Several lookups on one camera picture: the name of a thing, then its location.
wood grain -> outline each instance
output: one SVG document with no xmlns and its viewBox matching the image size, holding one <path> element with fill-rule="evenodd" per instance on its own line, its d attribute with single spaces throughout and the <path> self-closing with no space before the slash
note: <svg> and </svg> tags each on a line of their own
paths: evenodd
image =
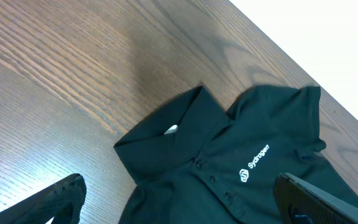
<svg viewBox="0 0 358 224">
<path fill-rule="evenodd" d="M 229 1 L 0 0 L 0 211 L 79 172 L 83 221 L 117 222 L 134 183 L 112 145 L 200 83 L 225 109 L 259 83 L 317 85 Z M 324 90 L 320 118 L 358 194 L 358 121 Z"/>
</svg>

shirt sleeve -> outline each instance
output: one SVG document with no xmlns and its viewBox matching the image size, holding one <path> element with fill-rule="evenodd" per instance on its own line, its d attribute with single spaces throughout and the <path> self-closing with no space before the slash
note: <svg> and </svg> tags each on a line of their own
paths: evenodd
<svg viewBox="0 0 358 224">
<path fill-rule="evenodd" d="M 298 148 L 300 157 L 307 157 L 326 147 L 319 138 L 320 87 L 262 86 L 260 94 L 272 129 L 288 137 Z"/>
</svg>

white logo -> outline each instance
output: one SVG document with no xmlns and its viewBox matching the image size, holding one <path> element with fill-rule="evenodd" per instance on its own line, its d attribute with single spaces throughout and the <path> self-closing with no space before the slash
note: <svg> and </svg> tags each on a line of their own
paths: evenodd
<svg viewBox="0 0 358 224">
<path fill-rule="evenodd" d="M 246 170 L 246 169 L 241 169 L 241 170 L 240 170 L 240 178 L 241 178 L 241 181 L 243 181 L 244 183 L 247 182 L 248 177 L 249 177 L 248 170 Z"/>
<path fill-rule="evenodd" d="M 266 145 L 261 151 L 260 153 L 258 153 L 254 159 L 252 160 L 252 162 L 248 163 L 248 167 L 250 169 L 254 168 L 256 166 L 256 163 L 259 161 L 260 158 L 265 156 L 265 153 L 267 152 L 267 150 L 269 149 L 269 145 Z"/>
</svg>

garment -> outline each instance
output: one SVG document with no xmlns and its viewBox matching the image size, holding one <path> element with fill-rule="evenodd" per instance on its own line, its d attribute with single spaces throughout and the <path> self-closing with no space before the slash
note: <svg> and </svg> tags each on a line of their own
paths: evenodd
<svg viewBox="0 0 358 224">
<path fill-rule="evenodd" d="M 281 172 L 358 208 L 315 154 L 326 147 L 319 98 L 320 87 L 256 86 L 225 113 L 201 86 L 170 101 L 114 146 L 137 184 L 120 222 L 281 223 L 272 193 Z"/>
</svg>

polo shirt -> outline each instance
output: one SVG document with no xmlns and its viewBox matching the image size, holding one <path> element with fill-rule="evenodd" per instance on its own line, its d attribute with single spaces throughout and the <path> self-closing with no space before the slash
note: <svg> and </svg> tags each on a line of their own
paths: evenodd
<svg viewBox="0 0 358 224">
<path fill-rule="evenodd" d="M 137 184 L 120 223 L 281 223 L 273 185 L 282 172 L 358 208 L 316 154 L 326 147 L 319 98 L 320 87 L 262 85 L 225 112 L 200 86 L 169 101 L 114 146 Z"/>
</svg>

